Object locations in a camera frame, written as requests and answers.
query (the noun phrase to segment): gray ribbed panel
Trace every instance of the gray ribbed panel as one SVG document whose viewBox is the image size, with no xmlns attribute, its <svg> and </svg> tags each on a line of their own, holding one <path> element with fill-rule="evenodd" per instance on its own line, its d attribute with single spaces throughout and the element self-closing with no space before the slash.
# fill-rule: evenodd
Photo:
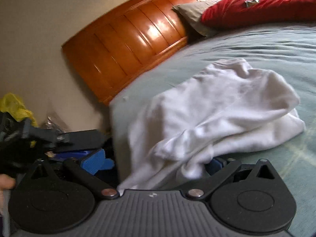
<svg viewBox="0 0 316 237">
<path fill-rule="evenodd" d="M 202 202 L 179 191 L 127 190 L 119 199 L 102 201 L 80 226 L 58 234 L 19 230 L 13 237 L 242 237 L 219 224 Z M 278 233 L 269 237 L 290 237 Z"/>
</svg>

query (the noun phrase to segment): red fabric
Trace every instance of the red fabric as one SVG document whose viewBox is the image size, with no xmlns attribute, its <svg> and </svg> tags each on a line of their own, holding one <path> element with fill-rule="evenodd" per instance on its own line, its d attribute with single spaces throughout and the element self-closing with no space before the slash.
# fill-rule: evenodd
<svg viewBox="0 0 316 237">
<path fill-rule="evenodd" d="M 246 7 L 246 0 L 222 0 L 209 7 L 201 22 L 211 28 L 233 29 L 262 23 L 316 20 L 316 0 L 260 0 Z"/>
</svg>

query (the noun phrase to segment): wrinkled bed sheet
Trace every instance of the wrinkled bed sheet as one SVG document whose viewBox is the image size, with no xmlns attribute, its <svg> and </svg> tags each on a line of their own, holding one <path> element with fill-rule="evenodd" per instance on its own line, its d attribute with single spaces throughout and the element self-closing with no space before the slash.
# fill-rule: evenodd
<svg viewBox="0 0 316 237">
<path fill-rule="evenodd" d="M 110 104 L 114 148 L 121 180 L 130 173 L 129 124 L 153 96 L 187 80 L 219 59 L 244 58 L 254 68 L 281 74 L 301 97 L 297 107 L 307 130 L 271 150 L 229 155 L 244 163 L 267 158 L 292 192 L 295 237 L 316 232 L 316 23 L 268 24 L 225 32 L 188 46 L 144 73 Z"/>
</svg>

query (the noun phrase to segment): pillow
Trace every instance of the pillow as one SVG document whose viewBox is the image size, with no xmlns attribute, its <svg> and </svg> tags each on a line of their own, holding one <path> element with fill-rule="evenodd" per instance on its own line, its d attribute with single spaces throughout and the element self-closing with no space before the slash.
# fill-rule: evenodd
<svg viewBox="0 0 316 237">
<path fill-rule="evenodd" d="M 202 36 L 213 36 L 218 31 L 204 26 L 201 22 L 203 12 L 210 6 L 218 3 L 221 0 L 206 0 L 201 2 L 184 3 L 175 5 L 173 8 L 178 11 L 184 19 Z"/>
<path fill-rule="evenodd" d="M 315 21 L 316 0 L 259 0 L 247 7 L 247 0 L 222 0 L 204 11 L 201 22 L 224 30 L 263 23 Z"/>
</svg>

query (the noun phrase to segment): beige pillow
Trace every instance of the beige pillow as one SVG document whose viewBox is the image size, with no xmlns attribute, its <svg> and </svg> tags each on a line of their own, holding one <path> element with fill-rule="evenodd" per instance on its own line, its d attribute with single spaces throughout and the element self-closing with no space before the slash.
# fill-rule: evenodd
<svg viewBox="0 0 316 237">
<path fill-rule="evenodd" d="M 218 3 L 221 0 L 206 0 L 201 2 L 183 3 L 173 6 L 185 20 L 193 27 L 199 34 L 205 37 L 213 36 L 218 33 L 215 29 L 204 26 L 200 22 L 203 12 L 210 6 Z"/>
</svg>

